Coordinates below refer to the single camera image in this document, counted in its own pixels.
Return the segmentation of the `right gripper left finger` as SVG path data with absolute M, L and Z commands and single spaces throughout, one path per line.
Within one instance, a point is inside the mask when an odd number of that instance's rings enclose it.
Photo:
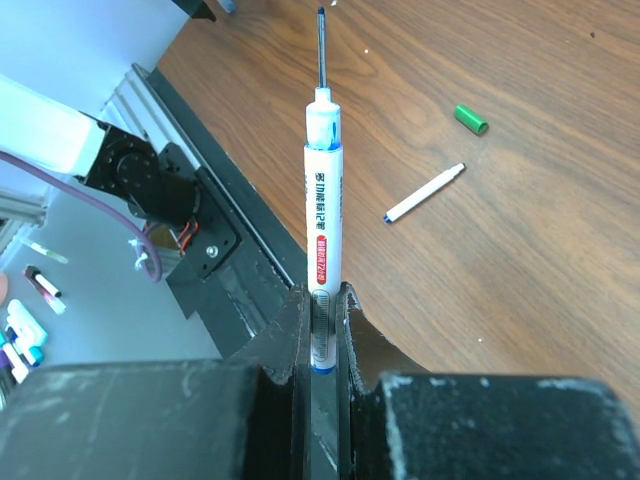
M 310 294 L 289 291 L 278 314 L 231 357 L 251 373 L 242 412 L 242 479 L 308 479 Z

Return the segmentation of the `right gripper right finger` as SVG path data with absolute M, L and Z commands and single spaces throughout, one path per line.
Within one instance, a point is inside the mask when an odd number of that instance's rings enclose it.
M 354 287 L 341 285 L 336 307 L 338 475 L 341 479 L 392 479 L 384 372 L 426 369 L 394 345 L 366 317 Z

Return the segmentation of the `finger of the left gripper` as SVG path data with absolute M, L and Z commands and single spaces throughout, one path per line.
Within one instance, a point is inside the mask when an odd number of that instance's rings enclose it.
M 191 19 L 215 22 L 217 17 L 204 0 L 172 0 Z

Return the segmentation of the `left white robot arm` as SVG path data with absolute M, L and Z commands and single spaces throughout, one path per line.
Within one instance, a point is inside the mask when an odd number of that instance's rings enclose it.
M 191 19 L 215 20 L 203 1 L 5 1 L 1 5 L 1 182 L 30 193 L 19 168 L 77 196 L 121 199 L 143 219 L 193 222 L 202 194 L 167 167 L 148 139 L 103 109 L 134 67 L 154 67 Z

